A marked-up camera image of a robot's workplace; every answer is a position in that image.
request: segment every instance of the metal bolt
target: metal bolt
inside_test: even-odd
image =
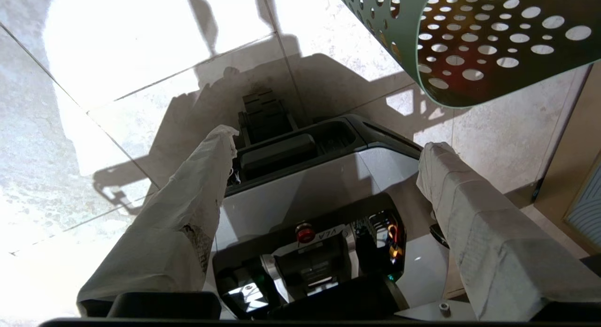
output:
[[[442,302],[441,304],[439,304],[438,309],[440,309],[440,313],[442,313],[442,316],[444,316],[445,318],[451,316],[451,306],[449,306],[449,304],[447,304],[446,302]]]

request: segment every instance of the red emergency stop button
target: red emergency stop button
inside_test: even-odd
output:
[[[296,240],[299,243],[310,243],[315,239],[315,231],[311,224],[303,223],[296,227]]]

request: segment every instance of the perforated metal sheet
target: perforated metal sheet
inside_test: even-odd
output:
[[[435,102],[468,107],[601,58],[601,0],[342,0]]]

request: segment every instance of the green perforated basket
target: green perforated basket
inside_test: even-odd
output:
[[[601,58],[601,0],[342,0],[448,107],[487,102]]]

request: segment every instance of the tile floor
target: tile floor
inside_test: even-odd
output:
[[[445,109],[339,0],[0,0],[0,23],[0,325],[77,316],[144,199],[253,90],[302,125],[355,113],[447,141],[507,192],[544,174],[586,75]]]

